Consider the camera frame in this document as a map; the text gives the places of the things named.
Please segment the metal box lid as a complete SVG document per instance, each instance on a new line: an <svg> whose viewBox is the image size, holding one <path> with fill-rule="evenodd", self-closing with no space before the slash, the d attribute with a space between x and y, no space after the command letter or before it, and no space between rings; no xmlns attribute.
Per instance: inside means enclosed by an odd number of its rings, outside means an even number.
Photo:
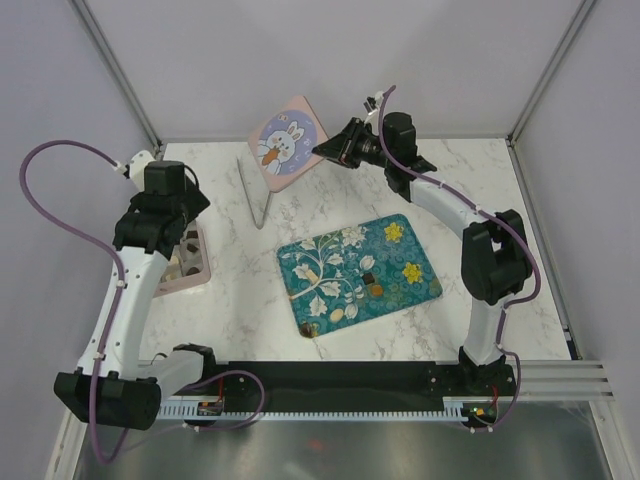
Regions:
<svg viewBox="0 0 640 480"><path fill-rule="evenodd" d="M327 140L311 104L297 95L249 136L248 145L269 191L279 193L322 161L313 149Z"/></svg>

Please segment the metal tongs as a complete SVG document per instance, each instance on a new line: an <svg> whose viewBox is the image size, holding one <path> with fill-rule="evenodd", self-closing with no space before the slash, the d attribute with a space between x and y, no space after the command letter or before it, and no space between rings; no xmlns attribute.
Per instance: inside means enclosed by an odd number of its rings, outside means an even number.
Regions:
<svg viewBox="0 0 640 480"><path fill-rule="evenodd" d="M255 228L262 230L271 208L274 193L270 190L250 153L238 156L236 165L251 219Z"/></svg>

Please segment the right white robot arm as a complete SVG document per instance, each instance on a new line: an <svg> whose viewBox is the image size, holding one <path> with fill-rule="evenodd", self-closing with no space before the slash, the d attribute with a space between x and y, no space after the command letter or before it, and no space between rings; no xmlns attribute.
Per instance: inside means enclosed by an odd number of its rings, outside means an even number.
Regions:
<svg viewBox="0 0 640 480"><path fill-rule="evenodd" d="M507 308L535 268L524 222L515 210L488 213L449 185L419 152L410 115L385 115L379 130L352 118L313 153L339 166L383 169L390 189L434 215L461 241L461 279L472 297L469 330L459 349L457 382L480 394L504 372Z"/></svg>

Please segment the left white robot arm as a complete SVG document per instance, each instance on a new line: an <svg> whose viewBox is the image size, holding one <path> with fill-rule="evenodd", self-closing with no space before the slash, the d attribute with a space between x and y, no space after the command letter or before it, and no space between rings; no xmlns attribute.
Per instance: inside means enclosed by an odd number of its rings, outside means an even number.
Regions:
<svg viewBox="0 0 640 480"><path fill-rule="evenodd" d="M82 422L147 430L160 404L187 386L213 391L219 380L211 348L181 344L163 360L140 359L151 301L186 227L210 202L195 186L182 194L138 193L117 222L114 272L91 341L72 373L58 373L54 393Z"/></svg>

